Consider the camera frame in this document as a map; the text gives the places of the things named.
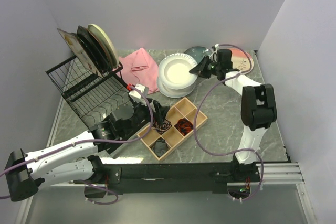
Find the teal glazed plate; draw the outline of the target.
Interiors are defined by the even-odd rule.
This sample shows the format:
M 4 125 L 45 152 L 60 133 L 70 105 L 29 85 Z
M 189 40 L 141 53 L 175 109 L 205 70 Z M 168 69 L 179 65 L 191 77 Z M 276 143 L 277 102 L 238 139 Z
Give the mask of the teal glazed plate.
M 212 54 L 212 50 L 202 46 L 195 46 L 185 50 L 184 53 L 194 58 L 197 63 L 200 63 L 204 56 Z

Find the white round plate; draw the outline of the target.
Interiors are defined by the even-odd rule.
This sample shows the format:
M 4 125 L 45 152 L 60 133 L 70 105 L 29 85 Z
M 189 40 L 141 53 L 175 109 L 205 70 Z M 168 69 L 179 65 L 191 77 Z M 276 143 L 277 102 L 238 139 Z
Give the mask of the white round plate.
M 192 85 L 197 75 L 189 70 L 197 66 L 197 62 L 190 55 L 175 53 L 165 57 L 159 64 L 158 78 L 168 88 L 186 88 Z

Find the white deep plate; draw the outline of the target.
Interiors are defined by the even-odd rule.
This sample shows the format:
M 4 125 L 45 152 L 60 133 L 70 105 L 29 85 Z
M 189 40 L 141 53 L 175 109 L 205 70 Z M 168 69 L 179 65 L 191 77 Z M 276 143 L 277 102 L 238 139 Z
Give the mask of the white deep plate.
M 196 86 L 196 83 L 193 83 L 192 85 L 186 87 L 186 88 L 181 88 L 181 89 L 176 89 L 176 88 L 168 88 L 166 85 L 162 83 L 162 81 L 158 78 L 157 81 L 157 88 L 158 90 L 166 97 L 169 98 L 182 98 L 190 94 Z

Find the pink and cream plate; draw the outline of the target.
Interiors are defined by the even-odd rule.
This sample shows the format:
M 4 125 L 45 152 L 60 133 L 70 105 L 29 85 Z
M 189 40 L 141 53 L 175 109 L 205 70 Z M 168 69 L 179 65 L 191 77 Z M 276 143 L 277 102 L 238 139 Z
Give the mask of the pink and cream plate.
M 250 73 L 254 67 L 254 61 L 252 56 L 248 52 L 242 52 L 237 48 L 229 48 L 232 52 L 232 68 L 238 69 L 239 71 Z

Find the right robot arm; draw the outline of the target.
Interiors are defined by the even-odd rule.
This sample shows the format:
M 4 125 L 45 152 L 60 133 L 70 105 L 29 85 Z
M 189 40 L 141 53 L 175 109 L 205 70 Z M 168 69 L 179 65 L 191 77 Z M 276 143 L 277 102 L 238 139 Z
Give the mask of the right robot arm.
M 248 175 L 246 165 L 257 158 L 261 140 L 277 119 L 274 88 L 271 84 L 256 82 L 245 75 L 245 71 L 234 67 L 232 49 L 213 47 L 211 55 L 206 55 L 189 73 L 208 79 L 216 76 L 221 84 L 232 88 L 241 95 L 240 116 L 244 125 L 238 150 L 232 152 L 238 164 L 230 169 L 235 181 L 241 182 Z

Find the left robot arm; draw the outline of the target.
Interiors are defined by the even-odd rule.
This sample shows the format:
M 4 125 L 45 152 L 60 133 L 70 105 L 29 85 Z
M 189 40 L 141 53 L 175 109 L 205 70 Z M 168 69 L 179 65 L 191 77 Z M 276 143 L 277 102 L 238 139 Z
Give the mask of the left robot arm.
M 169 106 L 148 99 L 123 105 L 111 112 L 102 122 L 78 136 L 43 150 L 25 153 L 13 151 L 4 171 L 12 202 L 22 201 L 39 190 L 67 180 L 99 183 L 105 170 L 99 157 L 101 151 L 115 151 L 147 123 L 162 125 Z

